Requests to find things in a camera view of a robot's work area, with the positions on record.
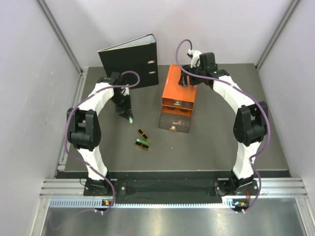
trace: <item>metal frame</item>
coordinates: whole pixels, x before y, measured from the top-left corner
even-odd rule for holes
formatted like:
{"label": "metal frame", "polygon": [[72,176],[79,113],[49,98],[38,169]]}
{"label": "metal frame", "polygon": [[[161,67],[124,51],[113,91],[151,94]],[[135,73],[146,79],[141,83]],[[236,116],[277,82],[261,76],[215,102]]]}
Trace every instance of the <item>metal frame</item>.
{"label": "metal frame", "polygon": [[[71,201],[72,204],[80,205],[80,202],[90,201],[97,203],[98,200],[112,200],[112,197],[86,197],[83,196],[84,186],[79,179],[46,179],[42,186],[38,202],[38,211],[33,223],[31,236],[40,236],[43,231],[45,219],[49,207],[58,207],[56,201]],[[114,204],[113,208],[229,208],[230,199],[235,196],[225,196],[222,204],[171,204],[171,205],[144,205],[144,204]],[[261,193],[258,197],[263,198],[294,198],[296,199],[301,218],[308,236],[315,235],[315,217],[310,200],[308,199],[301,178],[262,178]]]}
{"label": "metal frame", "polygon": [[38,3],[39,8],[44,13],[48,23],[53,28],[53,31],[55,32],[55,34],[56,34],[59,42],[61,43],[63,49],[65,50],[65,52],[69,56],[73,66],[77,69],[77,71],[79,73],[82,73],[83,70],[81,69],[78,60],[75,58],[75,55],[73,54],[69,44],[67,43],[62,31],[60,30],[60,28],[59,28],[54,16],[52,15],[51,11],[49,10],[45,0],[36,0],[36,2]]}
{"label": "metal frame", "polygon": [[308,236],[315,235],[315,214],[309,198],[297,198],[296,204]]}
{"label": "metal frame", "polygon": [[282,20],[280,21],[280,24],[278,25],[275,33],[273,34],[273,36],[271,37],[269,43],[267,44],[267,47],[265,48],[264,52],[262,53],[256,69],[259,70],[261,68],[261,66],[263,65],[263,63],[265,62],[267,56],[269,55],[271,49],[273,48],[273,46],[275,45],[276,41],[278,40],[280,34],[282,33],[282,31],[284,30],[285,26],[287,25],[289,19],[291,18],[291,16],[293,15],[293,12],[295,11],[295,9],[297,8],[298,4],[301,2],[301,0],[293,0],[289,6],[289,8],[287,9],[286,13],[284,14]]}
{"label": "metal frame", "polygon": [[[74,107],[76,104],[78,104],[81,101],[85,80],[87,78],[87,74],[88,74],[88,69],[84,69],[82,74],[80,75],[78,85],[77,85],[77,88],[76,88],[75,93],[73,95],[72,102],[71,102],[71,107]],[[64,171],[67,158],[68,158],[68,155],[64,151],[63,138],[62,138],[62,141],[59,145],[58,162],[56,164],[54,176],[56,176],[57,171]]]}
{"label": "metal frame", "polygon": [[[257,63],[257,71],[262,67],[267,56],[278,40],[280,34],[291,18],[294,10],[297,8],[301,0],[293,0],[287,9],[285,15],[283,16],[280,24],[278,25],[275,33],[270,39],[267,47],[265,48],[262,56]],[[84,88],[85,79],[87,76],[87,70],[83,71],[73,54],[69,44],[67,43],[63,33],[61,32],[58,24],[56,23],[52,13],[49,10],[45,0],[36,0],[40,9],[44,13],[47,21],[51,25],[53,31],[55,32],[58,40],[69,56],[71,62],[73,63],[76,70],[81,73],[78,85],[72,100],[72,106],[77,104],[82,97],[82,92]],[[64,171],[65,163],[67,160],[67,155],[63,148],[63,143],[60,144],[60,151],[58,157],[58,164],[55,169],[55,174],[57,171]],[[33,226],[31,229],[31,236],[42,235],[44,223],[47,217],[48,208],[51,206],[51,201],[55,199],[63,199],[64,201],[71,200],[85,201],[89,199],[95,200],[97,202],[99,199],[111,200],[112,197],[85,197],[83,196],[84,187],[79,183],[78,179],[47,179],[44,181],[43,187],[40,192],[40,196],[37,204],[37,213],[34,218]],[[228,201],[232,196],[225,196],[222,198],[223,204],[204,204],[204,205],[118,205],[115,204],[114,207],[123,208],[226,208],[229,207]],[[305,190],[303,181],[301,178],[263,178],[262,179],[262,190],[259,198],[295,198],[297,206],[307,232],[308,236],[315,235],[315,215],[308,198],[307,192]]]}

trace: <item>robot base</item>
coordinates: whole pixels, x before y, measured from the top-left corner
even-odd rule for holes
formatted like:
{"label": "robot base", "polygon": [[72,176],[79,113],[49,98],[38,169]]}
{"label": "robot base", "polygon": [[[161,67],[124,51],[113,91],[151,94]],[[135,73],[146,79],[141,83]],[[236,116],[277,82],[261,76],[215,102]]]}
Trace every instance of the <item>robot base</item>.
{"label": "robot base", "polygon": [[106,181],[87,178],[83,193],[84,196],[106,196],[111,194],[111,187]]}
{"label": "robot base", "polygon": [[246,197],[246,190],[248,189],[251,193],[251,196],[256,196],[258,193],[258,186],[256,180],[253,180],[251,183],[244,186],[235,187],[231,184],[231,180],[216,180],[214,181],[214,187],[216,194],[218,196],[244,196]]}

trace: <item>black electronic component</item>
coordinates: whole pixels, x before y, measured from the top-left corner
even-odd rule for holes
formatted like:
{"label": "black electronic component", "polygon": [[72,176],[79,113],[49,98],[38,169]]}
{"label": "black electronic component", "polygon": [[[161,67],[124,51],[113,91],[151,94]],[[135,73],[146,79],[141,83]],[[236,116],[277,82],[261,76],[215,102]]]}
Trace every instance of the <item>black electronic component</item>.
{"label": "black electronic component", "polygon": [[140,134],[140,136],[141,136],[145,141],[148,141],[148,140],[149,140],[149,136],[146,135],[146,133],[145,133],[142,129],[138,129],[137,132],[138,132],[138,134]]}
{"label": "black electronic component", "polygon": [[148,151],[149,148],[150,148],[149,145],[143,144],[143,143],[138,142],[138,141],[136,141],[135,145],[136,145],[138,148],[142,148],[142,149],[147,150],[147,151]]}

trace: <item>black mounting base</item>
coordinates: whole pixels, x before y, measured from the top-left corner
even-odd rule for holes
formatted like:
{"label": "black mounting base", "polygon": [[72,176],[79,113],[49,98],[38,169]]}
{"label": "black mounting base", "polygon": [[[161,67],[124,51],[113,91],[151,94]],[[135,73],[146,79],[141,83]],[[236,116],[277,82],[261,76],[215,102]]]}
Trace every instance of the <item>black mounting base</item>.
{"label": "black mounting base", "polygon": [[248,184],[244,186],[243,188],[238,188],[238,189],[235,189],[231,185],[231,181],[228,179],[215,180],[213,184],[215,187],[216,194],[221,197],[228,195],[228,196],[244,196],[245,198],[247,195],[246,193],[247,189],[250,191],[250,194],[252,196],[256,196],[258,193],[258,186],[257,186],[256,180],[253,180],[251,184]]}
{"label": "black mounting base", "polygon": [[104,180],[87,178],[84,186],[84,196],[106,196],[111,192],[110,185]]}
{"label": "black mounting base", "polygon": [[[259,171],[259,173],[262,178],[290,177],[288,170]],[[108,175],[115,187],[115,203],[118,204],[207,204],[222,203],[222,198],[216,191],[218,185],[215,186],[215,183],[218,182],[220,186],[224,182],[229,184],[231,171],[118,171],[110,172]],[[85,179],[87,176],[87,172],[59,171],[56,178]],[[104,187],[95,190],[94,186],[86,185],[88,188],[89,186],[92,189],[85,190],[85,196],[113,195],[110,188],[104,194],[106,191],[101,191]],[[252,196],[257,194],[255,186],[257,184],[254,181],[249,188]],[[239,201],[240,198],[246,199],[246,192],[228,194],[236,196],[233,198],[235,201]]]}

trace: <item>small drawer unit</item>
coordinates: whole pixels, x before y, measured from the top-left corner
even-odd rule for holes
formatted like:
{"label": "small drawer unit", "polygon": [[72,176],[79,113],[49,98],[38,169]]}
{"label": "small drawer unit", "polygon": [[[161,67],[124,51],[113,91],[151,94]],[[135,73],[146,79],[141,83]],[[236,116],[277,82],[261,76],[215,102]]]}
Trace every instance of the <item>small drawer unit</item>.
{"label": "small drawer unit", "polygon": [[161,112],[158,121],[160,129],[167,129],[173,132],[188,133],[190,126],[190,117],[177,114]]}
{"label": "small drawer unit", "polygon": [[163,112],[178,115],[182,115],[182,112],[184,116],[191,116],[196,97],[196,87],[179,85],[180,77],[180,67],[170,65],[162,95]]}

